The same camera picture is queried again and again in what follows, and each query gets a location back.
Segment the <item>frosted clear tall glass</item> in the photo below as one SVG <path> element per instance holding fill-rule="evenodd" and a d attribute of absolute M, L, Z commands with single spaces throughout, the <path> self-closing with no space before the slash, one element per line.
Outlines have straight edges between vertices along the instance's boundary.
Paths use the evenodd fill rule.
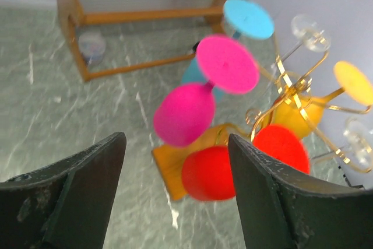
<path fill-rule="evenodd" d="M 276 55 L 276 62 L 284 62 L 300 47 L 313 52 L 327 53 L 331 46 L 331 37 L 312 17 L 298 14 L 291 20 L 291 32 L 297 42 L 283 55 Z"/>

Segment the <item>yellow wine glass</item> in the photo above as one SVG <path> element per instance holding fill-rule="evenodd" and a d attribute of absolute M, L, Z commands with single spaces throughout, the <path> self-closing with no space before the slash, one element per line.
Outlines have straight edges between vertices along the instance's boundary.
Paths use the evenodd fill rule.
<path fill-rule="evenodd" d="M 300 96 L 301 104 L 314 125 L 319 125 L 325 109 L 346 111 L 339 106 L 329 104 L 331 100 L 342 93 L 347 93 L 357 103 L 367 107 L 364 113 L 370 111 L 372 106 L 372 84 L 368 78 L 353 64 L 339 61 L 333 67 L 333 73 L 340 85 L 340 89 L 325 97 Z M 308 126 L 301 116 L 296 104 L 283 102 L 273 112 L 263 119 L 262 126 L 280 125 L 289 129 L 298 139 L 308 136 L 313 129 Z"/>

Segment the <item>red wine glass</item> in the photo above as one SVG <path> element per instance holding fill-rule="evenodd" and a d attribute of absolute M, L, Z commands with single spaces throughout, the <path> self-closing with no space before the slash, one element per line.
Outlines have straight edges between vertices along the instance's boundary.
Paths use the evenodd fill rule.
<path fill-rule="evenodd" d="M 289 129 L 269 125 L 261 129 L 254 147 L 305 174 L 311 164 L 300 139 Z M 190 154 L 184 161 L 181 180 L 188 195 L 198 201 L 223 201 L 235 197 L 228 147 L 212 146 Z"/>

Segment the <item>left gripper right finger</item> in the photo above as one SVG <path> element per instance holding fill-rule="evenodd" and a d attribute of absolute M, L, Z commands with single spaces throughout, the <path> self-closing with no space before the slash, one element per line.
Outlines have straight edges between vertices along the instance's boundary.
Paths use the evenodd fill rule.
<path fill-rule="evenodd" d="M 372 191 L 302 173 L 240 136 L 228 141 L 247 248 L 371 248 Z"/>

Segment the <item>pink wine glass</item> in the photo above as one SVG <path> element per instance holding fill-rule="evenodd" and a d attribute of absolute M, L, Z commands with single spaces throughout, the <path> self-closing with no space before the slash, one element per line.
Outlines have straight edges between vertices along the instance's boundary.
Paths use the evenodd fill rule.
<path fill-rule="evenodd" d="M 176 87 L 153 117 L 156 135 L 171 146 L 188 146 L 210 127 L 216 111 L 214 88 L 246 94 L 259 81 L 254 56 L 231 37 L 215 34 L 203 38 L 195 57 L 206 81 Z"/>

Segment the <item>clear wine glass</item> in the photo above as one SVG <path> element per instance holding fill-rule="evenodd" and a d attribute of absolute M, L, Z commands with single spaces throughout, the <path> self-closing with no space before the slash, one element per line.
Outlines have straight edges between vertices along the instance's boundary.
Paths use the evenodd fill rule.
<path fill-rule="evenodd" d="M 345 146 L 331 148 L 330 152 L 314 156 L 311 163 L 336 158 L 352 170 L 360 173 L 370 172 L 372 170 L 372 130 L 359 119 L 350 117 L 345 122 L 343 136 L 347 141 Z"/>

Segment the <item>blue wine glass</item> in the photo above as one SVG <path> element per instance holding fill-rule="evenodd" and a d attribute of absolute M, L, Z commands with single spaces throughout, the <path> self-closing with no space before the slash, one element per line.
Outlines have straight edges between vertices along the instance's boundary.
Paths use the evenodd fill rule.
<path fill-rule="evenodd" d="M 270 14 L 252 0 L 226 0 L 223 5 L 224 23 L 233 28 L 233 39 L 241 36 L 255 40 L 266 40 L 275 32 L 275 24 Z M 193 59 L 184 72 L 181 84 L 191 82 L 207 82 L 201 73 L 196 59 Z M 213 89 L 215 101 L 219 102 L 224 92 L 219 88 Z"/>

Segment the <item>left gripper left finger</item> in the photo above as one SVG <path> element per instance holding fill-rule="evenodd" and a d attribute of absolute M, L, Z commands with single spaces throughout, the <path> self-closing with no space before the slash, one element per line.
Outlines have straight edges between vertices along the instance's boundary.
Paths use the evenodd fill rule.
<path fill-rule="evenodd" d="M 126 151 L 115 132 L 1 183 L 1 248 L 102 248 Z"/>

